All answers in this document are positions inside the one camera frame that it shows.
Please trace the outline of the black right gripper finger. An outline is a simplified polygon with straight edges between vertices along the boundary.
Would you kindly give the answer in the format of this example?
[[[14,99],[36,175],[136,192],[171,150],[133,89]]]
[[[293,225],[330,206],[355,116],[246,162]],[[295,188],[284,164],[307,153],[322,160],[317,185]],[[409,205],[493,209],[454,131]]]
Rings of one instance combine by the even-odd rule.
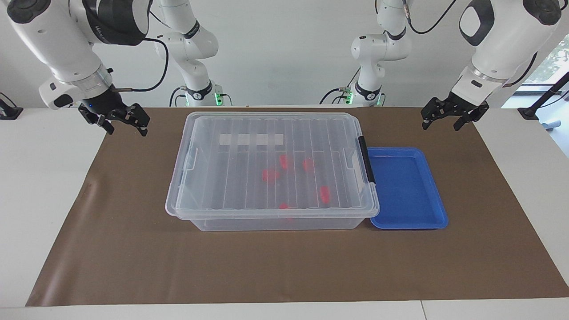
[[[79,107],[79,113],[89,125],[99,126],[104,129],[108,135],[112,135],[114,133],[114,126],[112,126],[111,122],[108,121],[105,116],[96,115],[89,111],[87,107]]]
[[[140,104],[134,103],[127,108],[127,124],[134,126],[141,136],[146,136],[148,134],[149,122],[150,117]]]

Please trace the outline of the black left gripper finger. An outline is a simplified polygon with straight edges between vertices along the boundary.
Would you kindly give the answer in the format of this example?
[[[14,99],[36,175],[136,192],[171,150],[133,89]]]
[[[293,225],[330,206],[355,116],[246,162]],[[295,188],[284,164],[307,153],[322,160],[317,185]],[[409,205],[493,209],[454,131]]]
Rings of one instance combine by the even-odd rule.
[[[453,124],[453,129],[454,130],[461,130],[461,128],[470,122],[476,122],[476,115],[473,115],[472,113],[464,113],[463,115],[461,115],[457,121]]]
[[[445,101],[439,99],[431,99],[421,110],[423,123],[421,127],[427,130],[429,126],[436,120],[445,117]]]

